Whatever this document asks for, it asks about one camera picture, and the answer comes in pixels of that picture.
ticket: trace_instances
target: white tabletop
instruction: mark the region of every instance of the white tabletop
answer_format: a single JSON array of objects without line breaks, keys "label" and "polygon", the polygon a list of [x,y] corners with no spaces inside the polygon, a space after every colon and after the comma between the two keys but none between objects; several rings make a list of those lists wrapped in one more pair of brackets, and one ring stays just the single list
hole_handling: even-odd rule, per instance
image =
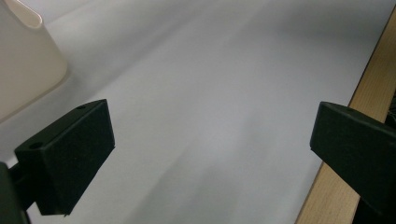
[{"label": "white tabletop", "polygon": [[318,103],[347,105],[394,0],[25,0],[69,61],[0,124],[0,159],[106,98],[116,148],[71,216],[33,223],[293,223]]}]

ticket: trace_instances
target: wooden strip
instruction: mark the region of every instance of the wooden strip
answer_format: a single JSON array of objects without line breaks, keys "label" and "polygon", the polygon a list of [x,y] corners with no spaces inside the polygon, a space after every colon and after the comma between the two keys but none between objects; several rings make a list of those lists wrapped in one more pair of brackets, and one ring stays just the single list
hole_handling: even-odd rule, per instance
[{"label": "wooden strip", "polygon": [[[349,106],[384,121],[396,89],[396,12],[381,35]],[[359,195],[326,163],[322,163],[297,224],[351,223]]]}]

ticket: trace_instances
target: black bracket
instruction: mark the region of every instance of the black bracket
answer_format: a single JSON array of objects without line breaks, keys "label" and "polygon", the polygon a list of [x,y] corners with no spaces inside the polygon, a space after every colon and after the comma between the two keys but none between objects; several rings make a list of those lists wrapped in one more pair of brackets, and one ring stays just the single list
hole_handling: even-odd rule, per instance
[{"label": "black bracket", "polygon": [[70,215],[115,146],[106,100],[81,105],[15,149],[19,163],[0,163],[0,224],[42,215]]},{"label": "black bracket", "polygon": [[361,196],[375,215],[372,223],[396,223],[394,129],[352,108],[322,102],[310,145]]}]

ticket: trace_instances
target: wooden edge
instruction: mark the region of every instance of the wooden edge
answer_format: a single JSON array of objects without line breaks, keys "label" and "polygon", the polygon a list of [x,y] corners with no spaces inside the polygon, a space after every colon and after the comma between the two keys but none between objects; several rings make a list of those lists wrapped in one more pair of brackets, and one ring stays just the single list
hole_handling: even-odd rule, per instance
[{"label": "wooden edge", "polygon": [[[349,107],[384,122],[396,89],[396,12],[367,64]],[[352,223],[359,195],[322,163],[296,224]]]}]

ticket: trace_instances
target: beige plastic bin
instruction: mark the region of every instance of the beige plastic bin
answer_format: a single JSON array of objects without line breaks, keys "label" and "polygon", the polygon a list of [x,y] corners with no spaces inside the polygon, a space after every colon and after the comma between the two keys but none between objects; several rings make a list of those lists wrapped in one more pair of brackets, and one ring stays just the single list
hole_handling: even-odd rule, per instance
[{"label": "beige plastic bin", "polygon": [[60,83],[66,69],[40,15],[0,0],[0,122]]}]

